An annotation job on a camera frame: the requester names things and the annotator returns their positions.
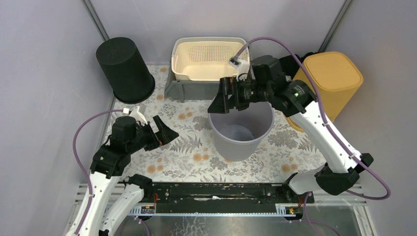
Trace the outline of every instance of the floral tablecloth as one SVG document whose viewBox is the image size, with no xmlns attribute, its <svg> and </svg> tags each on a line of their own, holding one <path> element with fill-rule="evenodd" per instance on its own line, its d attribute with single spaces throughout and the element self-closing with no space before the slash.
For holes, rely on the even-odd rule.
<svg viewBox="0 0 417 236">
<path fill-rule="evenodd" d="M 306 172 L 324 164 L 323 155 L 307 135 L 291 128 L 278 111 L 273 129 L 253 155 L 240 162 L 224 159 L 212 142 L 214 133 L 207 114 L 210 101 L 180 103 L 165 98 L 168 66 L 148 66 L 148 69 L 156 81 L 155 91 L 138 105 L 145 107 L 144 115 L 154 131 L 157 129 L 152 117 L 159 115 L 179 137 L 158 149 L 133 154 L 120 179 L 141 174 L 153 181 L 283 182 L 294 172 Z M 115 103 L 115 109 L 133 106 L 136 105 Z M 106 136 L 118 116 L 121 113 L 112 114 Z"/>
</svg>

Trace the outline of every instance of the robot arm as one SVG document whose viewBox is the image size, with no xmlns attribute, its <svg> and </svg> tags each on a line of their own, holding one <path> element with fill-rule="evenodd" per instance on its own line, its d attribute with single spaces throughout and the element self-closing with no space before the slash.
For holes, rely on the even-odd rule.
<svg viewBox="0 0 417 236">
<path fill-rule="evenodd" d="M 122 220 L 132 207 L 143 197 L 152 193 L 152 180 L 134 175 L 129 184 L 113 207 L 103 216 L 112 190 L 118 183 L 124 168 L 130 163 L 130 155 L 145 149 L 153 150 L 165 145 L 178 137 L 178 133 L 167 127 L 159 116 L 153 117 L 159 131 L 154 133 L 150 123 L 135 107 L 130 116 L 116 119 L 112 125 L 112 134 L 109 136 L 110 144 L 103 144 L 93 156 L 89 175 L 93 187 L 93 196 L 90 197 L 87 189 L 75 221 L 66 236 L 112 236 Z M 88 208 L 86 217 L 83 214 Z"/>
<path fill-rule="evenodd" d="M 241 68 L 241 64 L 245 64 L 242 59 L 231 60 L 231 65 L 236 68 Z M 318 189 L 338 195 L 352 187 L 363 168 L 342 149 L 325 126 L 330 125 L 350 151 L 356 156 L 360 155 L 366 166 L 373 162 L 372 156 L 369 153 L 361 155 L 330 121 L 323 124 L 316 95 L 303 81 L 287 82 L 278 59 L 260 57 L 252 62 L 250 69 L 245 80 L 237 80 L 236 77 L 220 79 L 217 96 L 208 112 L 228 113 L 229 109 L 241 111 L 252 102 L 268 101 L 274 109 L 282 111 L 299 125 L 326 159 L 325 165 L 307 173 L 295 173 L 285 184 L 297 195 Z"/>
</svg>

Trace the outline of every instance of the gray bucket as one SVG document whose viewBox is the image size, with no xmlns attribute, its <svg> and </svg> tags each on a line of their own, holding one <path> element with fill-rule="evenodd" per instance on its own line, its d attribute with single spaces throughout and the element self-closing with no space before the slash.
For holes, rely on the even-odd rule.
<svg viewBox="0 0 417 236">
<path fill-rule="evenodd" d="M 251 103 L 249 108 L 227 114 L 208 114 L 214 130 L 218 153 L 231 161 L 242 161 L 255 152 L 274 124 L 274 112 L 268 102 Z"/>
</svg>

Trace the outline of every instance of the upside-down black bin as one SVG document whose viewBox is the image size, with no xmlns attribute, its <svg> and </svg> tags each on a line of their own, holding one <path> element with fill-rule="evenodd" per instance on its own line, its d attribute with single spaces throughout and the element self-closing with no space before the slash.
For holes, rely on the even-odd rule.
<svg viewBox="0 0 417 236">
<path fill-rule="evenodd" d="M 155 79 L 131 39 L 109 39 L 98 47 L 95 56 L 119 101 L 134 104 L 151 96 Z"/>
</svg>

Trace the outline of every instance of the yellow container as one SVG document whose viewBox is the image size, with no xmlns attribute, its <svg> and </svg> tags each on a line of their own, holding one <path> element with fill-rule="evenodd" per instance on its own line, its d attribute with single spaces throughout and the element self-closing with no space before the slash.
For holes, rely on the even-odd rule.
<svg viewBox="0 0 417 236">
<path fill-rule="evenodd" d="M 303 65 L 316 83 L 325 112 L 333 122 L 362 84 L 361 73 L 346 55 L 339 52 L 311 55 L 304 60 Z M 314 91 L 301 68 L 293 80 L 306 82 Z M 287 118 L 287 121 L 295 130 L 302 132 L 291 119 Z"/>
</svg>

